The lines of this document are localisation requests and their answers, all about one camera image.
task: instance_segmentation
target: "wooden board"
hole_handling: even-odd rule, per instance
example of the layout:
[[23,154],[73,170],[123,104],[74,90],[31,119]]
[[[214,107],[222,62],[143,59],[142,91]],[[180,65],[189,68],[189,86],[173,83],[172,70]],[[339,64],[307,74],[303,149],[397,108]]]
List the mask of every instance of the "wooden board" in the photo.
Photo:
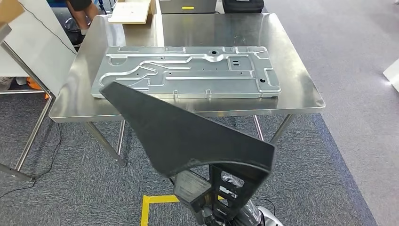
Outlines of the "wooden board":
[[145,24],[150,10],[150,0],[118,1],[115,4],[110,23]]
[[0,0],[0,22],[10,23],[23,12],[17,0]]

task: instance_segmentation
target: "shoe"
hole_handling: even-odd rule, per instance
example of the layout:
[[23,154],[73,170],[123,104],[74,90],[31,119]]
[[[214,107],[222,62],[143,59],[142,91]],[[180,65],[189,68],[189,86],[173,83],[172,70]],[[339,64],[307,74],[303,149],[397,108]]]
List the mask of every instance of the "shoe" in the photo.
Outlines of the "shoe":
[[71,40],[73,47],[79,48],[80,45],[82,44],[84,38],[85,38],[85,35],[78,34],[76,38]]

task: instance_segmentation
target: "metal table top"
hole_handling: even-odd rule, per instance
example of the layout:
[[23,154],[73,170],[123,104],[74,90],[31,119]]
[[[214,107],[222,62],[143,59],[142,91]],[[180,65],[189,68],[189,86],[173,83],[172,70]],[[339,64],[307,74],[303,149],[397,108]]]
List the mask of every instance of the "metal table top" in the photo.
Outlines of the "metal table top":
[[56,122],[123,120],[91,86],[109,46],[265,46],[279,78],[274,98],[165,99],[205,117],[317,113],[325,103],[274,13],[155,15],[147,24],[97,16],[49,113]]

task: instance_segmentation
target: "black cable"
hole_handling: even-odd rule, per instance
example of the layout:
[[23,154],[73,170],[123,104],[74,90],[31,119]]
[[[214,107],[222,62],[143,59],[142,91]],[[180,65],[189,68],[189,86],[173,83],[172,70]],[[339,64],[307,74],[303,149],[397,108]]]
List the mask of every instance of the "black cable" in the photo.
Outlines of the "black cable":
[[56,37],[58,38],[58,40],[60,40],[60,42],[61,42],[65,47],[67,47],[74,55],[76,55],[76,53],[75,53],[72,49],[70,49],[70,48],[61,40],[60,37],[58,37],[56,34],[54,34],[54,32],[52,32],[48,27],[46,27],[46,26],[44,25],[44,23],[43,23],[41,20],[39,20],[39,19],[36,17],[36,15],[34,15],[33,12],[31,12],[30,10],[28,10],[21,2],[20,2],[19,4],[21,4],[21,6],[22,6],[26,11],[28,11],[30,14],[32,14],[32,16],[33,16],[37,21],[39,21],[48,31],[50,31],[54,36],[56,36]]
[[34,177],[32,186],[30,186],[30,187],[18,188],[18,189],[14,189],[14,190],[8,191],[8,192],[4,193],[2,196],[0,196],[0,199],[1,199],[2,197],[4,197],[4,196],[10,194],[11,192],[20,191],[20,190],[24,190],[24,189],[29,189],[29,188],[35,187],[35,184],[36,184],[36,182],[39,180],[39,178],[50,172],[50,170],[53,168],[54,159],[56,158],[56,155],[57,155],[57,153],[58,153],[58,149],[59,149],[59,147],[60,147],[60,145],[61,145],[61,141],[62,141],[62,134],[61,134],[61,127],[60,127],[60,124],[57,123],[57,126],[58,126],[58,130],[60,131],[60,141],[58,142],[57,146],[56,146],[56,147],[54,148],[54,150],[53,150],[53,156],[51,157],[51,164],[50,164],[49,169],[48,169],[46,172],[44,172],[44,173],[38,175],[37,177]]
[[276,206],[274,205],[274,203],[268,199],[263,198],[264,200],[270,202],[273,205],[274,211],[273,211],[273,215],[276,215]]

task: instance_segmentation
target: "table leg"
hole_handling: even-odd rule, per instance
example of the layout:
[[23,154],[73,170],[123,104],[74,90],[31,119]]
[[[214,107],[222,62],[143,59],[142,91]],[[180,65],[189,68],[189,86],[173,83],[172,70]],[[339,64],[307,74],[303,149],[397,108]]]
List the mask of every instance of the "table leg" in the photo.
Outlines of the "table leg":
[[120,151],[122,149],[123,134],[125,133],[125,123],[125,120],[122,120],[122,122],[120,123],[118,146],[116,148],[118,155],[120,155]]
[[92,122],[84,122],[83,125],[86,129],[104,146],[106,151],[116,160],[116,162],[122,166],[126,166],[126,162],[118,155],[115,149],[110,145],[110,143],[104,138],[101,132]]
[[260,140],[264,141],[261,126],[259,125],[259,121],[258,121],[258,116],[254,115],[253,117],[254,117],[256,132],[258,133],[258,137]]
[[32,147],[32,144],[33,144],[33,142],[34,142],[34,140],[36,138],[36,135],[37,135],[42,123],[43,123],[43,120],[44,120],[45,116],[47,115],[47,112],[48,112],[50,106],[51,106],[52,100],[53,100],[53,97],[49,96],[46,104],[44,105],[43,110],[41,111],[39,119],[36,122],[36,125],[33,127],[33,131],[32,131],[31,135],[28,138],[28,142],[26,142],[26,145],[25,145],[24,150],[22,151],[21,157],[19,158],[19,160],[18,160],[18,162],[17,162],[17,164],[15,166],[15,169],[17,171],[21,170],[22,165],[24,164],[25,159],[28,156],[28,153],[29,153],[29,151],[30,151],[30,149]]
[[290,125],[292,120],[294,120],[294,117],[295,117],[294,114],[289,114],[286,116],[283,123],[280,125],[276,133],[274,133],[273,137],[271,138],[270,140],[271,144],[275,145],[277,143],[277,140],[280,138],[281,135],[283,135],[284,130]]
[[14,176],[16,178],[19,178],[21,180],[24,180],[24,181],[33,180],[32,176],[29,176],[27,174],[21,173],[21,172],[15,170],[13,168],[10,168],[9,166],[3,165],[3,164],[0,164],[0,171],[8,173],[8,174],[11,174],[12,176]]

